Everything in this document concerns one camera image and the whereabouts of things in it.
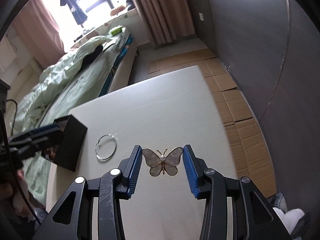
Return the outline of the person's left hand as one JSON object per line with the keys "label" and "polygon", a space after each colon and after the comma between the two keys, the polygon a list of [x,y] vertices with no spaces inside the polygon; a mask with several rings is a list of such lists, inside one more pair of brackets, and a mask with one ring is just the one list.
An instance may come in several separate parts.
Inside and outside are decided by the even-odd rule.
{"label": "person's left hand", "polygon": [[[29,201],[29,191],[28,191],[28,184],[24,179],[24,171],[22,169],[17,170],[17,181],[22,189],[24,196],[26,197],[27,201]],[[13,182],[1,182],[1,200],[9,200],[12,199],[12,204],[16,215],[21,217],[30,217],[31,211],[29,207],[25,203],[19,189],[17,186],[14,185]]]}

